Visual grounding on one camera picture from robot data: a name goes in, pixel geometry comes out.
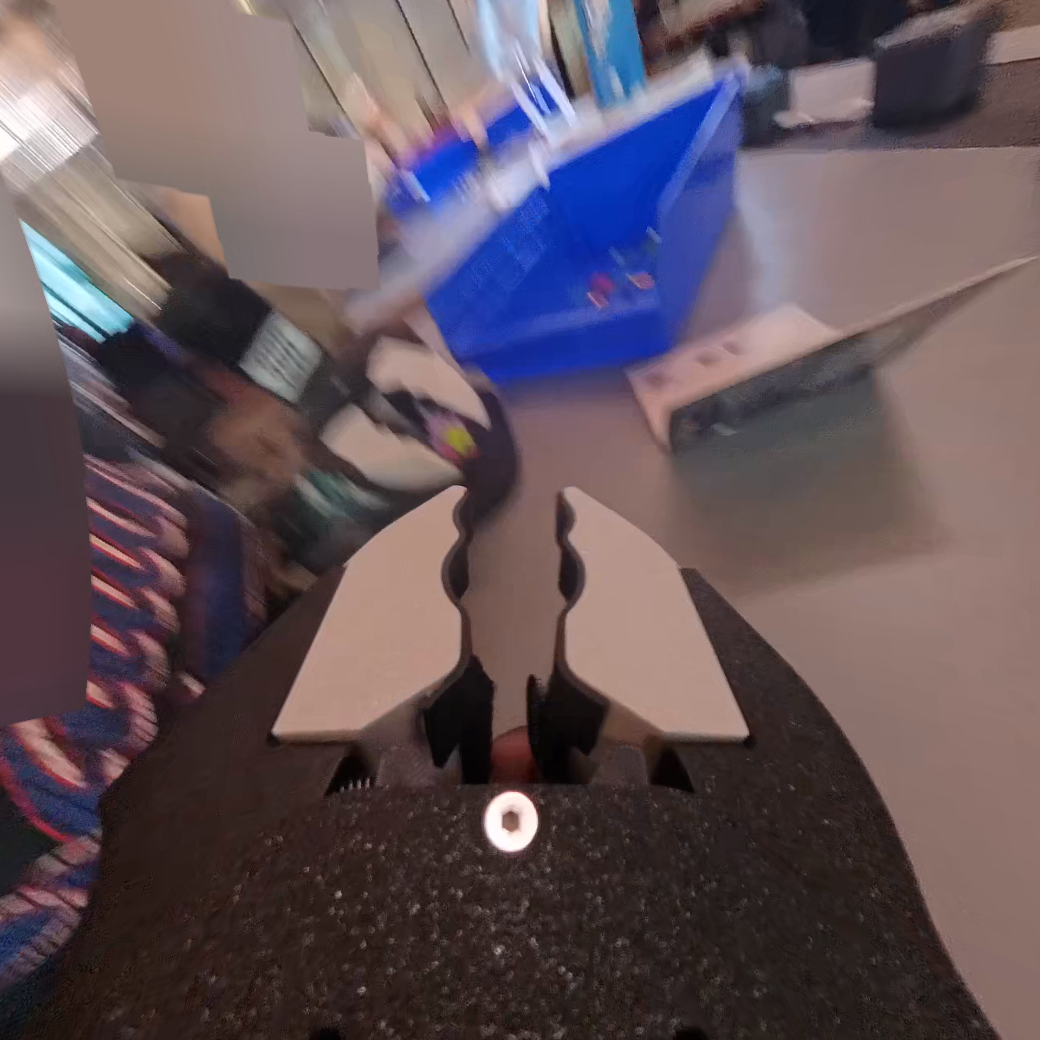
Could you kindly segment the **grey desk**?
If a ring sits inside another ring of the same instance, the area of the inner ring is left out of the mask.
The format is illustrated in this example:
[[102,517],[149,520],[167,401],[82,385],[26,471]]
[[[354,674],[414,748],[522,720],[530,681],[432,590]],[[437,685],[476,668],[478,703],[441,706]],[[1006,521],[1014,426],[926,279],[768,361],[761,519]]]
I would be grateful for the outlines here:
[[[689,335],[845,330],[1027,255],[1037,148],[748,151]],[[466,599],[502,733],[551,668],[560,489],[700,571],[850,737],[1003,1038],[1038,1038],[1038,317],[1033,263],[874,383],[680,457],[619,370],[508,385],[522,473]]]

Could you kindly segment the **black device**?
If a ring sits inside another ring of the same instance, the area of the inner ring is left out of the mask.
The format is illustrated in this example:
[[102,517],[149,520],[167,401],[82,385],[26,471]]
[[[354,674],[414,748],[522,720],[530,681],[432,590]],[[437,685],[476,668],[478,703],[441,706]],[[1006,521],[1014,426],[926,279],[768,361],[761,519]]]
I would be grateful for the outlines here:
[[1006,20],[1001,3],[965,3],[904,21],[874,40],[878,129],[926,127],[967,113],[980,101],[987,57]]

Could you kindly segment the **blue printed carton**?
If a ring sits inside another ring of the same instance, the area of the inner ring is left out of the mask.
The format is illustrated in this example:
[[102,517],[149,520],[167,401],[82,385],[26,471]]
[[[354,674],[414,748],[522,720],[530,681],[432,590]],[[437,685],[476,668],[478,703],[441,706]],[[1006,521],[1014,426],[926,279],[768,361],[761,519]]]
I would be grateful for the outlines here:
[[601,109],[612,109],[647,86],[635,3],[575,1],[590,84]]

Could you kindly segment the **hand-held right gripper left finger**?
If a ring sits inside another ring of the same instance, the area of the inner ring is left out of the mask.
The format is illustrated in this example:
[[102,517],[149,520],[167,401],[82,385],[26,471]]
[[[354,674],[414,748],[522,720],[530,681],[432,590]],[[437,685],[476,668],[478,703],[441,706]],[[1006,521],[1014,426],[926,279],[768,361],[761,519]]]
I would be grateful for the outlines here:
[[458,743],[439,708],[473,656],[467,491],[451,486],[390,524],[345,565],[273,723],[279,746],[345,746],[367,759]]

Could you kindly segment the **instruction booklet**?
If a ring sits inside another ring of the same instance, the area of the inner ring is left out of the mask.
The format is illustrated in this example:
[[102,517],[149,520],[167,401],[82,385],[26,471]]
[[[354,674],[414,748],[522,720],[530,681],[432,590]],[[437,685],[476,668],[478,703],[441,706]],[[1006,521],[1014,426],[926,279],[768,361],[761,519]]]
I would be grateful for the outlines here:
[[627,379],[655,442],[683,453],[761,415],[871,377],[998,283],[1038,263],[1013,259],[943,292],[836,328],[796,305],[754,316],[631,368]]

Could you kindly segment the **pile of toy brick pieces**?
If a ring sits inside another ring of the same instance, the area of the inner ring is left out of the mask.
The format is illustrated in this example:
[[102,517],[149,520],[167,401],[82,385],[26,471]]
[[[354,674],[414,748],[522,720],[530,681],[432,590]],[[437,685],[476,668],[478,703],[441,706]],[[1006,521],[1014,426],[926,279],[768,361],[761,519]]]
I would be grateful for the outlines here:
[[657,304],[657,289],[649,271],[598,270],[590,276],[585,300],[596,310],[652,307]]

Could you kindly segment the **blue storage bin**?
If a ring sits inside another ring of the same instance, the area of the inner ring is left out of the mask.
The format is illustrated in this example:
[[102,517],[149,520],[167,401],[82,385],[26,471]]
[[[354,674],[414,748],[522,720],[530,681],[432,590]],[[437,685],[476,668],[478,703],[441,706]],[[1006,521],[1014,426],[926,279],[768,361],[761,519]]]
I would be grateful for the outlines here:
[[[564,154],[531,149],[411,218],[375,305],[418,296],[451,357],[502,384],[664,354],[732,219],[747,81],[730,72]],[[590,276],[623,269],[654,276],[655,306],[592,307]]]

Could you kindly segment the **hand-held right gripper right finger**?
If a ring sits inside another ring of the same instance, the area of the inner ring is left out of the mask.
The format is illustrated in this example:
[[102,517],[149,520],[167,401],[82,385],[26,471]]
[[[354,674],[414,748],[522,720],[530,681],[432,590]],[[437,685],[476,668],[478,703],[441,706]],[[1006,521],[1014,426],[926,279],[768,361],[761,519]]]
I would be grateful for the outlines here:
[[621,747],[747,746],[751,726],[683,570],[654,539],[577,487],[556,498],[562,609],[554,649],[554,764]]

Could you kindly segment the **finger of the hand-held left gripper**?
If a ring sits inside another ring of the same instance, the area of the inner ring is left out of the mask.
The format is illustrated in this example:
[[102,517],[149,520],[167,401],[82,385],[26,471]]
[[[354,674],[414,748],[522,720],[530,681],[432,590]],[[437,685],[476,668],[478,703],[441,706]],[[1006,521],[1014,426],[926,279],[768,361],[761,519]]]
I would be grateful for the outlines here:
[[316,422],[323,450],[371,486],[440,493],[465,486],[462,465],[416,420],[388,404],[345,404]]
[[384,395],[408,394],[477,425],[492,426],[477,385],[452,361],[424,343],[380,338],[369,353],[367,375]]

